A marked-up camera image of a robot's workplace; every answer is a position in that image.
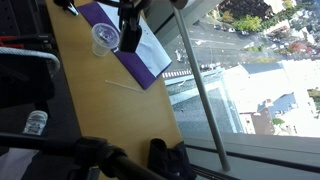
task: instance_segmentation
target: clear plastic cup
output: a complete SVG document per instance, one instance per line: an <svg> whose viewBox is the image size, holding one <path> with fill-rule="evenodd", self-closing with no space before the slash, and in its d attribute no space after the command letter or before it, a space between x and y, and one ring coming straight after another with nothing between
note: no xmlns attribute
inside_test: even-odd
<svg viewBox="0 0 320 180"><path fill-rule="evenodd" d="M92 51L97 56L105 56L110 49L119 44L119 35L116 29L105 23L98 23L92 28Z"/></svg>

